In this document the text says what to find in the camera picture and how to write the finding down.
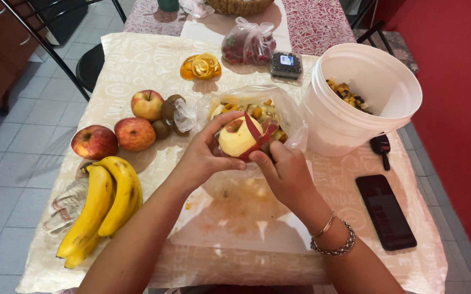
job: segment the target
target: apple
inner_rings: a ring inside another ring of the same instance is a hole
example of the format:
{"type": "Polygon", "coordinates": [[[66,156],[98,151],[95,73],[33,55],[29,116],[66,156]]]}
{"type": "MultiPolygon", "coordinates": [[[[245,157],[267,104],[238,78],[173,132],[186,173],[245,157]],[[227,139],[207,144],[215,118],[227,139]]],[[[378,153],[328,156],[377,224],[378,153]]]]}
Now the apple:
{"type": "Polygon", "coordinates": [[[109,128],[89,125],[77,132],[70,143],[75,154],[89,160],[101,160],[116,155],[117,138],[109,128]]]}
{"type": "Polygon", "coordinates": [[[267,120],[261,126],[257,120],[245,113],[244,117],[232,120],[221,129],[219,146],[227,155],[251,162],[248,158],[250,153],[261,150],[261,146],[270,139],[278,127],[279,124],[275,119],[267,120]]]}
{"type": "Polygon", "coordinates": [[[161,119],[163,97],[154,90],[139,91],[132,96],[130,107],[135,117],[144,118],[153,123],[161,119]]]}
{"type": "Polygon", "coordinates": [[[114,132],[119,146],[128,151],[143,150],[155,141],[154,128],[142,118],[123,118],[114,126],[114,132]]]}

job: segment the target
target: plastic bucket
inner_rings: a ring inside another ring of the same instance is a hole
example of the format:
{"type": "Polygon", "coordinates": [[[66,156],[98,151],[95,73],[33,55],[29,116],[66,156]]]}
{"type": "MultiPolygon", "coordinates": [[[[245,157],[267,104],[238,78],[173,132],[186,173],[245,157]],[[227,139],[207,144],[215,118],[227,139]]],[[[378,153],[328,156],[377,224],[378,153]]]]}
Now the plastic bucket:
{"type": "Polygon", "coordinates": [[[308,147],[326,156],[353,151],[382,132],[407,124],[422,103],[413,73],[395,57],[362,44],[340,44],[319,58],[301,103],[308,147]],[[369,104],[370,115],[340,99],[326,83],[336,78],[369,104]]]}

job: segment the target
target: bracelet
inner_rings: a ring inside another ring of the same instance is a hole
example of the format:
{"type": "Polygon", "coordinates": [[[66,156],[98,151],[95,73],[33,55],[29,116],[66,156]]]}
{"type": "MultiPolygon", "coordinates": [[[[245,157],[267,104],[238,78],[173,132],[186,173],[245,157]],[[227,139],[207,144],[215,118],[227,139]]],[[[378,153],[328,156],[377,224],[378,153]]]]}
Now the bracelet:
{"type": "Polygon", "coordinates": [[[322,236],[324,233],[326,233],[329,229],[330,229],[330,226],[331,224],[334,222],[335,220],[335,211],[332,209],[331,210],[331,218],[330,220],[328,221],[328,223],[324,226],[324,228],[322,230],[320,230],[317,234],[315,235],[312,235],[310,232],[308,232],[308,234],[310,234],[310,236],[312,238],[318,238],[320,236],[322,236]]]}
{"type": "Polygon", "coordinates": [[[310,248],[319,253],[323,253],[326,256],[341,256],[346,252],[350,251],[353,248],[353,245],[355,244],[355,232],[347,222],[343,220],[341,221],[344,223],[346,228],[348,228],[348,240],[346,240],[346,244],[344,244],[343,247],[336,250],[320,249],[319,247],[317,247],[317,244],[315,244],[315,240],[312,238],[312,241],[310,242],[310,248]]]}

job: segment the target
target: phone screen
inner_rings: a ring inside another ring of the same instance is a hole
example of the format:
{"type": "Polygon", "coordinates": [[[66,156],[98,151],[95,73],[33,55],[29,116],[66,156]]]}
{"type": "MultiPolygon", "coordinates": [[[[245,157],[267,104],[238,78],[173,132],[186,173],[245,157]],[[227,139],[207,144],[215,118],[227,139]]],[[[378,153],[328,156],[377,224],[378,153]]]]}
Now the phone screen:
{"type": "Polygon", "coordinates": [[[386,177],[358,177],[355,182],[381,240],[382,248],[392,251],[415,247],[417,240],[386,177]]]}

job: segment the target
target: blueberry label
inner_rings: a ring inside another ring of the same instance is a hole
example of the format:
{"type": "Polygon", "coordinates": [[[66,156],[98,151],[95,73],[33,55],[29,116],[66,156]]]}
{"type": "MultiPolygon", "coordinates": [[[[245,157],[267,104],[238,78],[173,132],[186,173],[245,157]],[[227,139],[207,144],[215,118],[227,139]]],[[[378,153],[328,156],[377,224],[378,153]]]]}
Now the blueberry label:
{"type": "Polygon", "coordinates": [[[281,55],[281,64],[284,65],[293,65],[293,57],[281,55]]]}

